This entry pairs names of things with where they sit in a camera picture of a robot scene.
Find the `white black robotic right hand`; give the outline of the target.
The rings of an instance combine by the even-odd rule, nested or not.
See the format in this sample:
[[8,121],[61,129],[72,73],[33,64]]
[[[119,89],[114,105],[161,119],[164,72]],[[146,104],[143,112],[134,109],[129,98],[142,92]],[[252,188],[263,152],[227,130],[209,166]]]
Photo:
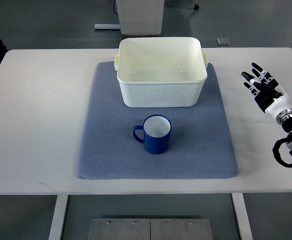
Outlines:
[[254,96],[254,100],[261,111],[274,118],[282,125],[284,121],[292,118],[292,105],[286,90],[278,81],[255,62],[251,63],[252,74],[243,71],[244,86]]

